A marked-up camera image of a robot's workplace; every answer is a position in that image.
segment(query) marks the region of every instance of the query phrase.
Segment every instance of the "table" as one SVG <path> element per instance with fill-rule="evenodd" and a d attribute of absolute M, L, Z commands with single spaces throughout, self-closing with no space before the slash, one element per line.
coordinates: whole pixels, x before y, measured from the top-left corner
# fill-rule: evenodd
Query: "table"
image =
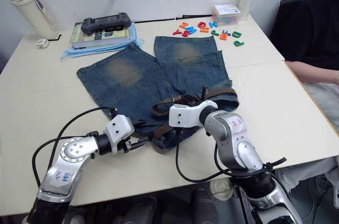
<path fill-rule="evenodd" d="M 193 24 L 201 19 L 187 21 Z M 170 36 L 178 24 L 137 24 L 139 38 L 145 40 L 142 48 L 152 53 L 155 35 Z M 236 112 L 245 119 L 262 160 L 273 162 L 286 157 L 288 161 L 280 165 L 283 167 L 339 155 L 338 135 L 255 21 L 250 17 L 234 29 L 243 34 L 244 46 L 235 48 L 230 40 L 217 40 L 217 44 L 238 93 L 240 106 Z M 112 53 L 60 61 L 69 47 L 71 31 L 62 34 L 60 41 L 40 50 L 35 47 L 37 36 L 24 36 L 0 75 L 0 215 L 31 209 L 37 192 L 31 168 L 33 152 L 55 138 L 72 117 L 96 107 L 75 72 Z M 92 113 L 72 124 L 65 135 L 102 132 L 107 123 L 102 112 Z M 214 144 L 203 130 L 184 141 L 179 158 L 183 173 L 191 178 L 215 173 Z M 37 158 L 41 179 L 50 151 L 51 146 L 46 147 Z M 160 154 L 147 144 L 125 155 L 98 157 L 84 169 L 72 204 L 187 185 L 189 182 L 176 171 L 174 156 L 173 150 Z"/>

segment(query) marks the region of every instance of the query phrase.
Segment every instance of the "blue jeans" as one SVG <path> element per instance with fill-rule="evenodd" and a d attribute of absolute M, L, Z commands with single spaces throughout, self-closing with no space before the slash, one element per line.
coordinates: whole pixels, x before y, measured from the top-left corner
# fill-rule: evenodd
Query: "blue jeans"
<path fill-rule="evenodd" d="M 209 89 L 231 88 L 232 82 L 213 37 L 156 37 L 154 52 L 156 57 L 131 43 L 124 50 L 77 72 L 99 106 L 116 107 L 133 123 L 145 120 L 144 126 L 136 128 L 143 136 L 152 136 L 158 127 L 168 122 L 168 116 L 152 114 L 155 103 L 181 94 L 199 95 L 203 85 Z M 226 111 L 239 105 L 237 96 L 231 93 L 210 100 Z M 163 109 L 169 107 L 170 104 L 162 105 Z M 196 131 L 197 128 L 185 129 L 180 141 Z M 153 143 L 164 149 L 173 148 L 175 133 L 169 132 Z"/>

